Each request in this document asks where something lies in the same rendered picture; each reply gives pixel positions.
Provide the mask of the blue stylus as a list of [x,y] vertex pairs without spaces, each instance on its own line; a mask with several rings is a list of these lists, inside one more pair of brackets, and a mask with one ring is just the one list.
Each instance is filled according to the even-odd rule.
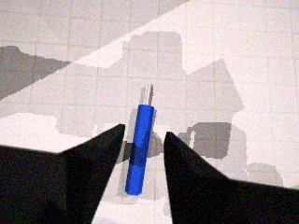
[[132,195],[142,193],[154,111],[154,107],[149,105],[150,89],[151,82],[148,84],[145,104],[138,105],[137,109],[135,132],[125,185],[125,191]]

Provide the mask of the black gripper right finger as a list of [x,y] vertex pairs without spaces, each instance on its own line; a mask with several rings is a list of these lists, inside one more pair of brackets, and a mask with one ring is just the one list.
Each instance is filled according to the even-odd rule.
[[299,217],[299,189],[234,180],[174,133],[164,139],[172,224],[230,224],[239,210]]

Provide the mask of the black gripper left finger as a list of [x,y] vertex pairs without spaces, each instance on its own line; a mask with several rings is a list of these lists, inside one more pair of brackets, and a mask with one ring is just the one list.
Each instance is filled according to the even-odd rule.
[[0,191],[52,199],[56,224],[92,224],[124,131],[120,123],[60,152],[0,144]]

